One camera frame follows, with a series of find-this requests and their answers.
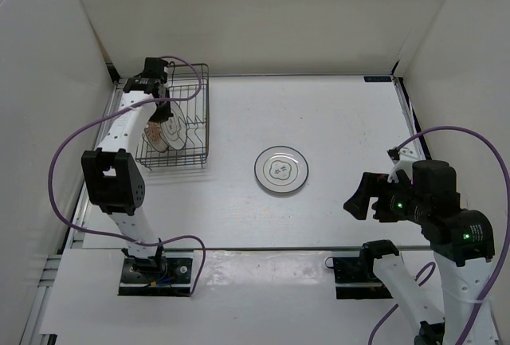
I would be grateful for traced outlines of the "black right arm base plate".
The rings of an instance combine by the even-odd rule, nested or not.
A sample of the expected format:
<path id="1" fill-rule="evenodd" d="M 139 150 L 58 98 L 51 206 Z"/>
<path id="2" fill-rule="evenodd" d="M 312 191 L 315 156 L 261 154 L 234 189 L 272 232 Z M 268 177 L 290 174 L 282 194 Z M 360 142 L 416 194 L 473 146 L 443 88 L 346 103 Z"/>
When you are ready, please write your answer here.
<path id="1" fill-rule="evenodd" d="M 337 300 L 390 300 L 392 295 L 374 275 L 366 272 L 358 257 L 327 257 L 327 269 L 333 271 Z"/>

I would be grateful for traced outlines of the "white plate green flower outline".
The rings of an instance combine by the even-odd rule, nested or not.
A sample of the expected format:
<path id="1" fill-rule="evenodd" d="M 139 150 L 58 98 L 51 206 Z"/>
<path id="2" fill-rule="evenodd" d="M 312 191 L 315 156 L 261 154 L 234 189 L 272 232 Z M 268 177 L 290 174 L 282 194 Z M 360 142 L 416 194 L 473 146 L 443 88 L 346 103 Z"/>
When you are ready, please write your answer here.
<path id="1" fill-rule="evenodd" d="M 306 158 L 288 146 L 273 146 L 262 151 L 253 166 L 258 185 L 276 195 L 295 194 L 308 181 Z"/>

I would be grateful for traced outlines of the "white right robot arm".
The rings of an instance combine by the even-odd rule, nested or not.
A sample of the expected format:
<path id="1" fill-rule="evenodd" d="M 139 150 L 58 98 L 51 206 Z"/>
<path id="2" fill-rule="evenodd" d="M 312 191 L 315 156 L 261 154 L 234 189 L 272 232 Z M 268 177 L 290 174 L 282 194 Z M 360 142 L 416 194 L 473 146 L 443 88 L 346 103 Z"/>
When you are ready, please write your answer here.
<path id="1" fill-rule="evenodd" d="M 418 286 L 389 240 L 363 244 L 358 271 L 380 280 L 405 315 L 416 344 L 493 344 L 490 307 L 481 292 L 492 270 L 489 220 L 461 208 L 457 173 L 444 161 L 397 163 L 390 174 L 366 172 L 343 208 L 357 220 L 373 210 L 379 222 L 418 225 L 441 278 L 442 310 Z"/>

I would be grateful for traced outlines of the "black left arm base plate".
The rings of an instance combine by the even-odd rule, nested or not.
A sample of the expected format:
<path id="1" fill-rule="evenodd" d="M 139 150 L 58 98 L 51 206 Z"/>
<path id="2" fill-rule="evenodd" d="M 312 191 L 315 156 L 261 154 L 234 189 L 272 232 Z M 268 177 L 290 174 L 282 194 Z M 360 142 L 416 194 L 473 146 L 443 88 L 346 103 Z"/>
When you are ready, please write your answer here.
<path id="1" fill-rule="evenodd" d="M 162 264 L 143 267 L 135 258 L 125 258 L 118 296 L 190 297 L 193 259 L 162 257 Z"/>

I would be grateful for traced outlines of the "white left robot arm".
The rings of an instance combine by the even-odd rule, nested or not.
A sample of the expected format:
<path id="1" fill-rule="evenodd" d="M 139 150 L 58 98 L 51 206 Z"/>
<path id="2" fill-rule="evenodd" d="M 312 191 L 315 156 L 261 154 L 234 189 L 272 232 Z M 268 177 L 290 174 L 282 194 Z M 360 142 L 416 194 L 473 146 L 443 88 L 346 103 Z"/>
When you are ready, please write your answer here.
<path id="1" fill-rule="evenodd" d="M 124 85 L 118 107 L 123 114 L 112 119 L 98 147 L 81 157 L 90 202 L 115 222 L 127 243 L 124 254 L 149 281 L 164 278 L 167 262 L 142 209 L 145 182 L 133 154 L 150 119 L 171 115 L 170 105 L 161 101 L 167 96 L 167 67 L 161 58 L 145 60 L 141 74 Z"/>

